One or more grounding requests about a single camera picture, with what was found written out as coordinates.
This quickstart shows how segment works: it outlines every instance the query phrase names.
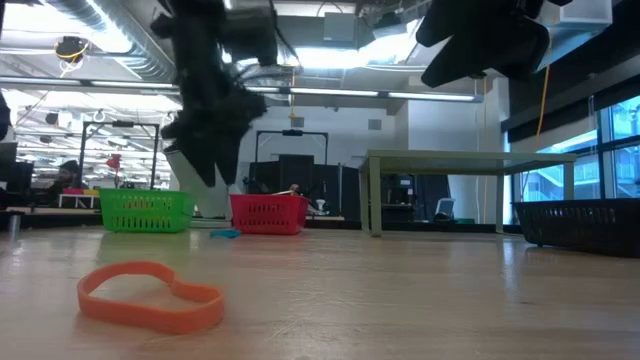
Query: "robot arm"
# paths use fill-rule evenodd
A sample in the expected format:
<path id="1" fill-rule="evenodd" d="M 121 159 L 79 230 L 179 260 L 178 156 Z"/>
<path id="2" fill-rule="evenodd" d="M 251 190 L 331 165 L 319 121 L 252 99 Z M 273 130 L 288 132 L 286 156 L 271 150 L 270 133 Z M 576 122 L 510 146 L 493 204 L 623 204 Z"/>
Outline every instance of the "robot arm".
<path id="1" fill-rule="evenodd" d="M 572 0 L 548 0 L 558 6 Z M 430 87 L 493 68 L 528 79 L 549 48 L 549 31 L 534 21 L 545 0 L 433 0 L 416 40 L 431 47 L 449 39 L 422 82 Z"/>
<path id="2" fill-rule="evenodd" d="M 173 43 L 183 101 L 176 120 L 162 129 L 163 138 L 174 140 L 166 152 L 181 152 L 208 187 L 216 185 L 216 168 L 226 185 L 234 184 L 240 141 L 267 108 L 262 96 L 233 79 L 222 50 L 234 61 L 275 65 L 275 14 L 271 8 L 226 10 L 221 0 L 161 4 L 171 16 L 161 15 L 151 29 Z"/>

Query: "red basket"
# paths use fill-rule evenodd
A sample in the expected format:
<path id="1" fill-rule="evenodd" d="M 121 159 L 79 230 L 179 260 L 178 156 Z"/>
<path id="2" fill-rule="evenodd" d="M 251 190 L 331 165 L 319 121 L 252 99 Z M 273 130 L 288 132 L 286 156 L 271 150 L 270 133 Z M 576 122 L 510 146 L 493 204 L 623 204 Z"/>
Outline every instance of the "red basket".
<path id="1" fill-rule="evenodd" d="M 67 188 L 67 189 L 62 189 L 62 193 L 66 195 L 84 195 L 84 190 Z"/>
<path id="2" fill-rule="evenodd" d="M 291 195 L 231 195 L 233 225 L 245 234 L 294 235 L 304 228 L 309 200 Z"/>

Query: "glass window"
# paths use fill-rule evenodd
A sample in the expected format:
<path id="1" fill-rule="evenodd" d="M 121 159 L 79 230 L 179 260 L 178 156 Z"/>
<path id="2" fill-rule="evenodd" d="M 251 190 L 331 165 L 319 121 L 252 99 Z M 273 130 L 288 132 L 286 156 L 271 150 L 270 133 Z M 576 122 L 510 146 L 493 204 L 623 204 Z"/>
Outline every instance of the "glass window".
<path id="1" fill-rule="evenodd" d="M 640 111 L 640 96 L 611 107 L 614 140 L 640 135 L 638 111 Z"/>
<path id="2" fill-rule="evenodd" d="M 584 149 L 585 147 L 595 147 L 597 141 L 597 132 L 593 130 L 538 152 L 563 154 Z M 599 199 L 600 167 L 598 155 L 594 153 L 580 156 L 576 161 L 574 172 L 575 198 Z M 521 189 L 524 188 L 523 201 L 554 201 L 564 198 L 564 169 L 562 166 L 532 171 L 528 177 L 527 174 L 522 174 L 520 179 L 522 181 Z"/>
<path id="3" fill-rule="evenodd" d="M 640 148 L 630 146 L 613 154 L 614 193 L 617 198 L 640 197 Z"/>

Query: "blue object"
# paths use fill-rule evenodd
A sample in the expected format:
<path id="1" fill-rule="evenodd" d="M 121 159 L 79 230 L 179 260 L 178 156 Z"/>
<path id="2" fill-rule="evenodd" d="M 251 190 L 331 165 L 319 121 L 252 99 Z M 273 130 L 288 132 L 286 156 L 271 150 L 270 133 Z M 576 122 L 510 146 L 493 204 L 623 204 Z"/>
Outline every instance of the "blue object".
<path id="1" fill-rule="evenodd" d="M 235 239 L 240 235 L 242 233 L 238 230 L 213 230 L 211 232 L 211 237 L 223 237 L 226 239 Z"/>

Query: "window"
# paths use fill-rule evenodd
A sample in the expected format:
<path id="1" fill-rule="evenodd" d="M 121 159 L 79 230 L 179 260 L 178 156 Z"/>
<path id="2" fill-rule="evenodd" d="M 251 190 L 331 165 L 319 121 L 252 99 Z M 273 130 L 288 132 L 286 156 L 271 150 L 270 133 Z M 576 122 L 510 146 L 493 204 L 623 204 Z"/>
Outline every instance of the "window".
<path id="1" fill-rule="evenodd" d="M 620 140 L 634 135 L 640 135 L 640 96 L 623 101 L 611 107 L 611 122 L 613 125 L 613 140 Z"/>
<path id="2" fill-rule="evenodd" d="M 602 109 L 596 114 L 601 142 L 598 131 L 592 130 L 538 152 L 578 155 L 573 184 L 578 200 L 640 198 L 639 112 L 640 96 Z M 516 201 L 563 199 L 562 166 L 521 174 L 519 178 L 520 187 L 514 186 Z"/>
<path id="3" fill-rule="evenodd" d="M 582 154 L 576 161 L 574 168 L 576 199 L 600 198 L 600 165 L 598 155 L 595 153 L 597 141 L 598 134 L 596 130 L 593 130 L 538 151 L 538 153 L 544 154 L 569 152 Z M 564 169 L 562 166 L 532 171 L 528 175 L 523 174 L 520 179 L 521 189 L 524 189 L 523 201 L 554 201 L 562 200 L 564 197 Z"/>
<path id="4" fill-rule="evenodd" d="M 614 194 L 616 198 L 640 197 L 640 147 L 630 146 L 613 152 Z"/>

